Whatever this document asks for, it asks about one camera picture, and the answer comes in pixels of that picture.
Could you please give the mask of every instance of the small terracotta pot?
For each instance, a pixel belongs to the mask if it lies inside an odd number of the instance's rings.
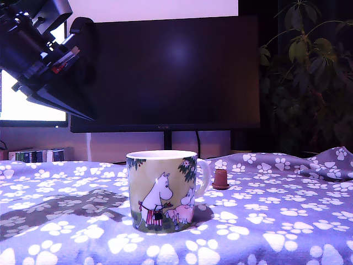
[[[212,186],[215,189],[229,189],[227,179],[227,171],[225,169],[216,169],[215,173],[215,182],[212,183]]]

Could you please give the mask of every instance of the mug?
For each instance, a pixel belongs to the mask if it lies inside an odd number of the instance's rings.
[[[203,171],[196,190],[196,165]],[[211,170],[197,153],[178,150],[126,155],[133,226],[143,232],[170,233],[189,227],[195,198],[210,185]]]

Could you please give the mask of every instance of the moomin character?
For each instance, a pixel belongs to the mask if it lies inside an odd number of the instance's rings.
[[[168,177],[169,174],[164,172],[158,179],[156,178],[151,191],[144,200],[142,202],[138,201],[142,217],[136,228],[139,228],[142,220],[145,221],[145,227],[148,225],[162,226],[164,205],[162,205],[161,199],[169,200],[173,196],[173,192],[169,188]]]
[[[191,223],[195,204],[195,189],[190,188],[186,196],[183,197],[180,202],[180,206],[165,212],[165,217],[172,219],[176,230],[179,229],[180,222],[183,224]]]

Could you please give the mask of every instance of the monitor screen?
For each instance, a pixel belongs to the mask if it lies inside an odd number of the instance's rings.
[[[87,60],[94,49],[94,80],[82,91],[98,118],[72,117],[71,131],[258,127],[257,23],[213,17],[88,25],[71,45]]]
[[[62,24],[51,32],[59,44],[65,39],[65,29]],[[15,83],[16,79],[1,71],[0,126],[68,126],[65,112],[27,101],[24,93],[12,90]]]

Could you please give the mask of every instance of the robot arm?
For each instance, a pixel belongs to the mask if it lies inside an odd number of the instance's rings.
[[[54,42],[50,31],[72,14],[68,0],[7,0],[0,2],[0,68],[18,82],[27,100],[63,110],[81,118],[95,119],[94,110],[82,96],[77,80],[82,71],[79,48]],[[79,18],[79,34],[84,23]]]

